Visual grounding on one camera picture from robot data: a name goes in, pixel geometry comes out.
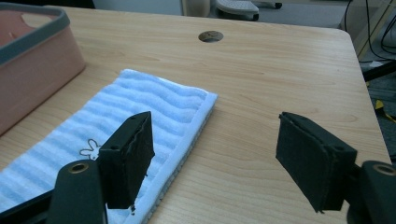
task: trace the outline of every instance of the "pink storage bin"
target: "pink storage bin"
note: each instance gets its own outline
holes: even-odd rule
[[[23,15],[49,21],[35,28]],[[0,135],[84,69],[69,23],[59,8],[0,3]]]

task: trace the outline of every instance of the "table top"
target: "table top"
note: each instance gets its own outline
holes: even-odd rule
[[[150,223],[343,223],[315,214],[275,158],[278,115],[306,116],[389,162],[347,33],[324,28],[66,8],[85,70],[0,137],[0,168],[78,111],[124,68],[219,95]],[[204,43],[198,35],[224,37]]]

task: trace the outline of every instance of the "folded towel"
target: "folded towel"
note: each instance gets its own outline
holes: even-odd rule
[[[53,189],[71,161],[98,156],[99,147],[130,116],[151,111],[155,157],[135,201],[134,215],[107,210],[109,223],[147,222],[186,160],[217,95],[123,70],[76,114],[0,173],[0,212]]]

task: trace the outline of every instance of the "light wood surface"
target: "light wood surface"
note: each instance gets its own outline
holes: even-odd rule
[[[334,29],[66,8],[86,69],[0,138],[0,167],[124,68],[219,95],[150,223],[346,223],[316,214],[276,160],[278,114],[306,116],[366,160],[389,156],[348,34]],[[201,32],[224,38],[203,43]]]

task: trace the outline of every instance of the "blue towel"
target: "blue towel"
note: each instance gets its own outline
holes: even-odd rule
[[[155,157],[129,209],[107,210],[109,223],[144,223],[151,217],[205,125],[217,95],[169,80],[123,70],[76,114],[0,173],[0,212],[53,189],[71,161],[98,157],[98,149],[130,116],[151,111]]]

